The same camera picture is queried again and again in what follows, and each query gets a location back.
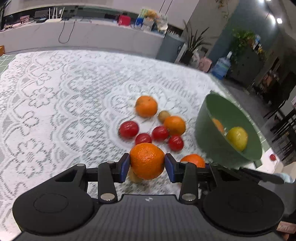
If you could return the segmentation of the orange mandarin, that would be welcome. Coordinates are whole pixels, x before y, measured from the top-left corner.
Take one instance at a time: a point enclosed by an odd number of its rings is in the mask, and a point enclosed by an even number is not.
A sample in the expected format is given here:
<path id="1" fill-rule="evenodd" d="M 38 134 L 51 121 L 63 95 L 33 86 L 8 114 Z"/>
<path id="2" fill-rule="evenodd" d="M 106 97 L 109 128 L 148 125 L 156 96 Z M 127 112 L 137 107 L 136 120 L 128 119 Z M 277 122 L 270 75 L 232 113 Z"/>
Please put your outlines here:
<path id="1" fill-rule="evenodd" d="M 193 163 L 196 165 L 197 168 L 205 168 L 206 164 L 204 159 L 199 156 L 198 154 L 190 154 L 187 156 L 184 156 L 181 160 L 181 163 L 187 162 L 187 163 Z"/>
<path id="2" fill-rule="evenodd" d="M 163 125 L 168 129 L 171 135 L 181 136 L 186 131 L 186 123 L 179 116 L 167 117 Z"/>
<path id="3" fill-rule="evenodd" d="M 151 118 L 158 111 L 158 103 L 153 97 L 143 95 L 136 100 L 135 111 L 142 118 Z"/>
<path id="4" fill-rule="evenodd" d="M 130 165 L 138 178 L 152 180 L 159 177 L 165 168 L 165 154 L 152 143 L 135 145 L 130 153 Z"/>

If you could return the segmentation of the green plastic bowl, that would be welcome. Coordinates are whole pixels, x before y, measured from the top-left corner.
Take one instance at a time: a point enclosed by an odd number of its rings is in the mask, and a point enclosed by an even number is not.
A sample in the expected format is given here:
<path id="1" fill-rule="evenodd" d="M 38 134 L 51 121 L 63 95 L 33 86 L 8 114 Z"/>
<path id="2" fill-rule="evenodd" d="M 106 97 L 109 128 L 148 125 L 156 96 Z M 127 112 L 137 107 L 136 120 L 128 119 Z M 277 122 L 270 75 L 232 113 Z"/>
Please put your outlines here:
<path id="1" fill-rule="evenodd" d="M 226 137 L 234 128 L 247 133 L 242 151 Z M 199 148 L 217 164 L 235 169 L 250 163 L 260 165 L 262 147 L 257 131 L 235 104 L 217 93 L 206 95 L 196 119 L 195 137 Z"/>

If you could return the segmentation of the yellow green mango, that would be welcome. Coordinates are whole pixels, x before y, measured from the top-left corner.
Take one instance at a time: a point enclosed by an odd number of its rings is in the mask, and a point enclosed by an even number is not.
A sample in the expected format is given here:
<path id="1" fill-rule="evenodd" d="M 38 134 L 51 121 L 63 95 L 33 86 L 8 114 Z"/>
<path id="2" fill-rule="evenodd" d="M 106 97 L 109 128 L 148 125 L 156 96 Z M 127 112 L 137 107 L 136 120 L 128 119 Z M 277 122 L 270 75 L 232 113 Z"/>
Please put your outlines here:
<path id="1" fill-rule="evenodd" d="M 248 133 L 240 126 L 231 128 L 227 132 L 226 138 L 240 152 L 245 150 L 248 143 Z"/>

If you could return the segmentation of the brown kiwi fruit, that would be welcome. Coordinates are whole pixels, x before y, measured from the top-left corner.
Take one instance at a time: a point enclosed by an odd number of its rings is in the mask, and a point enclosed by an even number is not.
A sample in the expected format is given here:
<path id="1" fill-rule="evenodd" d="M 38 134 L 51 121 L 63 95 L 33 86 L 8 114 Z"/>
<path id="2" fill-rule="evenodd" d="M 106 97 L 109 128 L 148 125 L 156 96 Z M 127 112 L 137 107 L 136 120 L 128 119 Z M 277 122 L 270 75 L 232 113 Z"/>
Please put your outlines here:
<path id="1" fill-rule="evenodd" d="M 164 121 L 166 120 L 166 118 L 170 117 L 170 113 L 166 110 L 160 111 L 158 114 L 158 120 L 160 123 L 164 123 Z"/>

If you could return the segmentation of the white lace tablecloth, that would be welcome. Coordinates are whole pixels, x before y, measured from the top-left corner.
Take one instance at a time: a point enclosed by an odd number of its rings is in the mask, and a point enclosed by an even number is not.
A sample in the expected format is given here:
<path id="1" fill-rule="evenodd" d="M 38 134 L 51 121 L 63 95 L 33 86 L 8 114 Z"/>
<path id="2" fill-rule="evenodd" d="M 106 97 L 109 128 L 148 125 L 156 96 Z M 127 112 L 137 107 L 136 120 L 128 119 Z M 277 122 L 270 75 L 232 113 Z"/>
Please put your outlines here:
<path id="1" fill-rule="evenodd" d="M 211 75 L 151 58 L 89 50 L 17 54 L 1 75 L 1 240 L 20 233 L 12 206 L 22 193 L 75 164 L 119 160 L 134 144 L 118 135 L 125 121 L 141 133 L 159 125 L 156 116 L 135 113 L 140 96 L 185 121 L 177 160 L 200 154 L 195 121 L 210 92 L 232 99 Z"/>

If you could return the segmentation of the small red fruit on paper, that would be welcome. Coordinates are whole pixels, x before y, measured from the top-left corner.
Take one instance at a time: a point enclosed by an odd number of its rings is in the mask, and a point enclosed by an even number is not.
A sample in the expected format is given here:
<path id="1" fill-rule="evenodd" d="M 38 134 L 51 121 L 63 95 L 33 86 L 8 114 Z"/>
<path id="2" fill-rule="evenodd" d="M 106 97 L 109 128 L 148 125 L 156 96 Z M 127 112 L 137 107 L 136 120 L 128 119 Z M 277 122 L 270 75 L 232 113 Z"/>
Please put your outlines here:
<path id="1" fill-rule="evenodd" d="M 275 161 L 276 160 L 276 156 L 274 154 L 271 154 L 269 156 L 269 158 L 270 158 L 271 161 Z"/>

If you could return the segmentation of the blue water jug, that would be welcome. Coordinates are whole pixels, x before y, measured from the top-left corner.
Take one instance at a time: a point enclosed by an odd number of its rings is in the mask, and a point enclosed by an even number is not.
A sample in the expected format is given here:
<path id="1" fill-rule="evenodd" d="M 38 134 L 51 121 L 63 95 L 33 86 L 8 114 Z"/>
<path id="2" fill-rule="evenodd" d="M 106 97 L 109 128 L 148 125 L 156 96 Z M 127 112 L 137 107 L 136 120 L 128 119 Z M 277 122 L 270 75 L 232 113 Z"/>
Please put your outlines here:
<path id="1" fill-rule="evenodd" d="M 232 52 L 230 51 L 226 57 L 222 57 L 218 59 L 218 61 L 216 62 L 216 64 L 211 70 L 211 74 L 214 77 L 216 77 L 219 80 L 222 80 L 226 76 L 231 66 L 231 61 L 230 61 L 231 56 L 232 56 Z"/>

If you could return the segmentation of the pink piggy appliance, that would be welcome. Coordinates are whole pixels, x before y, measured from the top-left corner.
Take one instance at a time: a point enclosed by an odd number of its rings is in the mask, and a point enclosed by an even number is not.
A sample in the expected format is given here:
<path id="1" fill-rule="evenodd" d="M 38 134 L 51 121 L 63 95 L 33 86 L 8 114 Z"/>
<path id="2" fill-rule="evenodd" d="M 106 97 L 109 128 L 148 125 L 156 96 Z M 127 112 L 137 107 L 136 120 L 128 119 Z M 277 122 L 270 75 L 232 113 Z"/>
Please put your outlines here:
<path id="1" fill-rule="evenodd" d="M 212 61 L 207 57 L 203 57 L 200 59 L 198 70 L 200 70 L 201 72 L 207 73 L 211 65 L 212 65 Z"/>

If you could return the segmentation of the dark cabinet with plants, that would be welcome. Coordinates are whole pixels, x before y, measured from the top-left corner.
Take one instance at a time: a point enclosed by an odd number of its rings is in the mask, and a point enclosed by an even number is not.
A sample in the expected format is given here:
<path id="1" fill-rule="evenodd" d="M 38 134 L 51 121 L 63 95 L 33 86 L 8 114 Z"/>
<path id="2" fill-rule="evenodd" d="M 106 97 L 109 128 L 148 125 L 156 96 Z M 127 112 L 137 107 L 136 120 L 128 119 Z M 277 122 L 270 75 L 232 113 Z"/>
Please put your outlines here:
<path id="1" fill-rule="evenodd" d="M 248 87 L 254 82 L 266 60 L 260 35 L 251 30 L 233 30 L 230 51 L 231 67 L 226 78 Z"/>

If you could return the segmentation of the grey green trash bin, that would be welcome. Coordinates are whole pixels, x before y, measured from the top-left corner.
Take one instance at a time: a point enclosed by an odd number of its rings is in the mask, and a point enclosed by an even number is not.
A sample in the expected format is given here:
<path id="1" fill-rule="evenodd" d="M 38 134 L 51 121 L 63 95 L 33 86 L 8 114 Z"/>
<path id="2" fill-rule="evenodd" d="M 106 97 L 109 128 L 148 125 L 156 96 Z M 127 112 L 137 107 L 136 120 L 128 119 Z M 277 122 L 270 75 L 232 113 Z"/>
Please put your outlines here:
<path id="1" fill-rule="evenodd" d="M 177 34 L 166 33 L 156 55 L 157 60 L 177 63 L 186 50 L 185 40 Z"/>

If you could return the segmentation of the potted long leaf plant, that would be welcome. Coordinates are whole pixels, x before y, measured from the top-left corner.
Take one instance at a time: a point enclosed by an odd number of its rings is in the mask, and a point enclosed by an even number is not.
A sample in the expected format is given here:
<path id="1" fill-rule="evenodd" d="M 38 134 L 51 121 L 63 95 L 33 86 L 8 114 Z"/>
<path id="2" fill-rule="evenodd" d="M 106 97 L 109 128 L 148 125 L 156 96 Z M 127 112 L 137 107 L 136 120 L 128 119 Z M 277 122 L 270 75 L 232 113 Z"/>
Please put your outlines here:
<path id="1" fill-rule="evenodd" d="M 208 31 L 209 27 L 198 34 L 198 30 L 196 30 L 195 32 L 193 31 L 190 21 L 188 21 L 187 23 L 185 23 L 185 21 L 183 22 L 185 24 L 184 32 L 186 37 L 187 49 L 181 57 L 181 63 L 189 65 L 195 50 L 197 50 L 200 46 L 210 46 L 212 44 L 207 42 L 207 39 L 204 37 L 204 34 Z"/>

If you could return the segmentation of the white tv console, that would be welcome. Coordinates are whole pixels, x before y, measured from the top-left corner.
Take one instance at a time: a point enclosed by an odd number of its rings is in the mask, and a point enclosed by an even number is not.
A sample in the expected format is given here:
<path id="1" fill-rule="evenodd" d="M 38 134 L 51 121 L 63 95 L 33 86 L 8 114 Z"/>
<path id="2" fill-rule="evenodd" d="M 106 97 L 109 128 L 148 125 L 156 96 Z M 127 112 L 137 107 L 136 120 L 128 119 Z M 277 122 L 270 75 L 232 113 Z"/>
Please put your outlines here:
<path id="1" fill-rule="evenodd" d="M 31 23 L 1 32 L 5 51 L 79 48 L 156 57 L 163 35 L 102 20 Z"/>

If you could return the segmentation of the red box on console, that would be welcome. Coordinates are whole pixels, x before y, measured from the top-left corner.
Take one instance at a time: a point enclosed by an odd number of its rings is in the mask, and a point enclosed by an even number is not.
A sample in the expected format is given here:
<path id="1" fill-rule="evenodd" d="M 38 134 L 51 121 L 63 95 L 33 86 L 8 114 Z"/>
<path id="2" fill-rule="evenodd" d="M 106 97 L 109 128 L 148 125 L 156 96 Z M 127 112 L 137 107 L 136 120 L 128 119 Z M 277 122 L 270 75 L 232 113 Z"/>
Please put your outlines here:
<path id="1" fill-rule="evenodd" d="M 119 15 L 118 17 L 118 25 L 120 26 L 129 26 L 131 22 L 131 17 L 127 15 Z"/>

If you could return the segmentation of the green checked table mat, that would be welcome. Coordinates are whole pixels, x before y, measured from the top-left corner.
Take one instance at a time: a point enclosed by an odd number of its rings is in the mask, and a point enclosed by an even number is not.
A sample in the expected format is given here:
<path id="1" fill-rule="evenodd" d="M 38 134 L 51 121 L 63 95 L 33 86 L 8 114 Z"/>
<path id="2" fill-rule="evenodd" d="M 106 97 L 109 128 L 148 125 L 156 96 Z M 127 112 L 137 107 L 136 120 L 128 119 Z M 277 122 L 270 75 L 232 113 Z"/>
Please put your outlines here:
<path id="1" fill-rule="evenodd" d="M 3 54 L 0 56 L 0 75 L 8 69 L 9 64 L 14 60 L 15 56 L 16 54 Z"/>

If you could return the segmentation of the white wifi router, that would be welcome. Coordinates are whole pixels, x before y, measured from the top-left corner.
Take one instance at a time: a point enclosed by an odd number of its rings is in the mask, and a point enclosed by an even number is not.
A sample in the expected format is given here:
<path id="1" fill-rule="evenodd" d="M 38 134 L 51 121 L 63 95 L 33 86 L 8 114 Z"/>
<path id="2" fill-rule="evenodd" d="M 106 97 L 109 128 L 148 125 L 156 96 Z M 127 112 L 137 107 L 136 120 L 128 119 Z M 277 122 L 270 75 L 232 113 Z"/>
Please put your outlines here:
<path id="1" fill-rule="evenodd" d="M 52 9 L 49 9 L 49 15 L 46 21 L 49 23 L 62 21 L 64 9 L 65 9 L 64 7 L 62 9 L 58 9 L 57 7 L 53 7 Z"/>

